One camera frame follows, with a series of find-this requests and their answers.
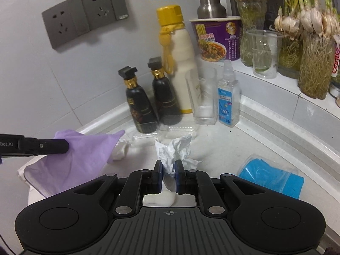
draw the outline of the yellow bottle cap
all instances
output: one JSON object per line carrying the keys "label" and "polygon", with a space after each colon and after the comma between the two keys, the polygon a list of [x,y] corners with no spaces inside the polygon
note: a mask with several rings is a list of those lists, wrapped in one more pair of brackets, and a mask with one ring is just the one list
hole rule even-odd
{"label": "yellow bottle cap", "polygon": [[174,25],[183,22],[182,10],[179,5],[169,5],[157,8],[157,17],[161,26]]}

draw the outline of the blue label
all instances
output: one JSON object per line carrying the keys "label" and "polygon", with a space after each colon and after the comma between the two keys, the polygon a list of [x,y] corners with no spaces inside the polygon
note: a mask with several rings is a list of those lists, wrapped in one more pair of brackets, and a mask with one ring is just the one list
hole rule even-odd
{"label": "blue label", "polygon": [[218,89],[218,118],[230,125],[232,120],[232,93],[221,88]]}

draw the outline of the instant noodle cup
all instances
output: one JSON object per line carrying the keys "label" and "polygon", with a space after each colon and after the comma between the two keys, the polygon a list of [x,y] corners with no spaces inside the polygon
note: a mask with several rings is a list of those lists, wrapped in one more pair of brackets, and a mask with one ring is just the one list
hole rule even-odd
{"label": "instant noodle cup", "polygon": [[190,20],[201,57],[206,61],[240,58],[241,17]]}

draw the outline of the black pump bottle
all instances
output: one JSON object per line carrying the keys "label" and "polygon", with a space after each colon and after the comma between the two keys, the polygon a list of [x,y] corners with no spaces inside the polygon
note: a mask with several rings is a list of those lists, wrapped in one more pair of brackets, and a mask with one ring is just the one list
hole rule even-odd
{"label": "black pump bottle", "polygon": [[137,84],[136,67],[126,66],[118,71],[127,87],[126,97],[136,128],[141,133],[152,133],[157,129],[157,117],[144,89]]}
{"label": "black pump bottle", "polygon": [[150,58],[148,66],[154,77],[152,88],[159,120],[165,125],[175,125],[181,121],[181,111],[171,83],[164,75],[162,58]]}

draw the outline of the yellow carrying loop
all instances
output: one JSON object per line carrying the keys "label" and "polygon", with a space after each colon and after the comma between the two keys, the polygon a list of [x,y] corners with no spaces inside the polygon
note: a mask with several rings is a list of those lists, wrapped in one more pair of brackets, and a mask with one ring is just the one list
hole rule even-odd
{"label": "yellow carrying loop", "polygon": [[185,28],[184,23],[163,26],[159,32],[159,43],[163,47],[163,67],[167,74],[173,73],[175,61],[171,54],[171,33]]}

